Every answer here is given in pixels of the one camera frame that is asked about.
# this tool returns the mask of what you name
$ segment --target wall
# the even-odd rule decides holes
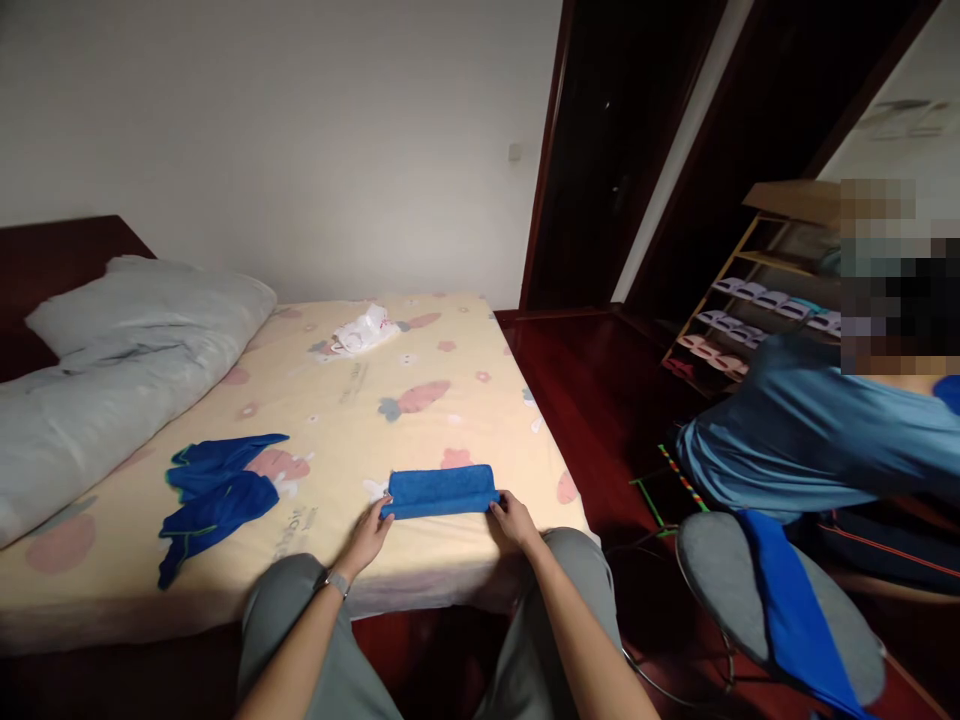
[[[7,0],[0,225],[117,213],[284,301],[515,308],[560,8]]]
[[[740,30],[747,19],[750,8],[753,6],[753,0],[728,0],[727,7],[720,18],[720,24],[717,27],[716,35],[707,51],[707,57],[704,59],[703,68],[700,76],[694,85],[693,92],[690,95],[690,102],[684,112],[683,119],[680,121],[680,127],[674,137],[673,144],[670,146],[670,152],[660,173],[660,179],[650,196],[650,203],[647,205],[647,211],[640,222],[637,230],[636,240],[630,248],[630,254],[624,264],[623,272],[620,274],[620,280],[617,283],[616,290],[613,292],[611,300],[613,302],[622,302],[630,292],[630,286],[633,285],[640,264],[643,262],[643,256],[647,252],[653,233],[660,224],[660,218],[666,209],[673,188],[677,184],[677,178],[683,169],[693,141],[700,130],[700,124],[703,122],[704,115],[707,114],[707,108],[710,107],[710,101],[716,92],[717,85],[720,83],[720,77],[727,66],[730,54],[740,37]]]
[[[960,0],[943,0],[877,93],[876,105],[896,100],[960,102]],[[960,218],[960,128],[939,137],[874,140],[875,127],[862,121],[824,167],[820,179],[914,179],[917,222],[905,236],[930,237],[930,220]]]

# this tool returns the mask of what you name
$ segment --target red wooden floor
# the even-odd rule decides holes
[[[702,407],[692,389],[661,370],[659,352],[610,315],[526,320],[505,328],[520,369],[580,489],[604,547],[653,527],[629,481],[662,466],[656,444],[675,419]],[[668,544],[610,556],[625,643],[643,667],[687,698],[716,694],[714,626],[697,607]],[[469,718],[496,662],[507,621],[470,608],[398,613],[354,623],[361,648],[407,718]],[[156,646],[0,663],[4,717],[226,718],[239,654],[235,626]],[[757,675],[743,658],[738,674]],[[648,689],[664,718],[807,720],[811,703],[780,685],[743,684],[696,713]],[[881,718],[937,715],[895,672],[873,708]]]

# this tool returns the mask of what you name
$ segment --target mattress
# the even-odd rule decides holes
[[[485,463],[541,528],[589,533],[576,485],[511,356],[476,295],[382,304],[402,332],[354,358],[331,333],[366,302],[280,307],[237,365],[193,408],[57,516],[0,552],[0,652],[149,642],[240,617],[257,577],[308,552],[330,564],[393,470]],[[157,588],[157,533],[179,507],[170,458],[203,440],[266,433],[290,439],[252,469],[280,501],[187,560]],[[358,578],[354,617],[469,603],[505,610],[519,558],[489,513],[397,521]]]

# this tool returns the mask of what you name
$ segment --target dark wooden door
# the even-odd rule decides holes
[[[610,300],[725,5],[576,3],[521,309]]]
[[[756,0],[624,312],[669,341],[755,211],[755,182],[816,177],[937,2]]]

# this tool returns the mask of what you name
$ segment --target folded blue towel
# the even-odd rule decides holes
[[[187,558],[203,552],[277,504],[269,478],[245,468],[267,446],[289,435],[260,435],[234,440],[207,440],[173,456],[177,467],[167,482],[180,491],[183,506],[163,521],[160,537],[170,538],[160,563],[161,590],[166,590]]]
[[[500,502],[489,465],[395,472],[390,475],[390,495],[393,502],[380,511],[381,518],[486,512],[490,503]]]
[[[757,561],[773,659],[810,694],[839,711],[838,717],[870,719],[857,700],[807,571],[783,533],[783,525],[756,510],[740,510]]]

